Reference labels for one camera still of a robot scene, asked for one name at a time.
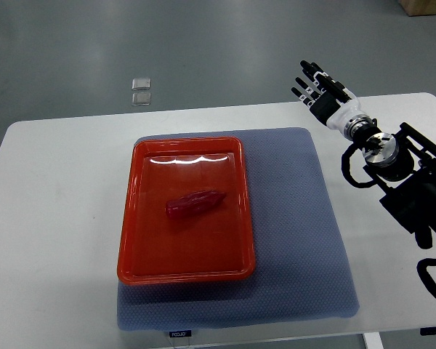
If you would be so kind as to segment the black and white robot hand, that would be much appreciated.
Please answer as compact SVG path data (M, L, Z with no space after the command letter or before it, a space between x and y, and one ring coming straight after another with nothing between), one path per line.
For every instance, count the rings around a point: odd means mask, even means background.
M334 115L340 112L342 107L351 106L357 97L316 63L302 60L300 65L302 73L308 78L311 85L296 77L295 82L298 87L292 87L292 93L308 107L311 114L320 123L335 129L335 126L329 126L328 123L334 123Z

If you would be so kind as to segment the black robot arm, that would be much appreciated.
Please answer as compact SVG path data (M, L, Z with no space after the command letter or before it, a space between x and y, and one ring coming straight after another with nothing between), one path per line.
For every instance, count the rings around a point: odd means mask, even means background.
M352 141L341 170L355 188L375 185L384 191L380 204L422 249L436 234L436 145L407 123L398 132L382 132L376 120L351 119L345 132Z

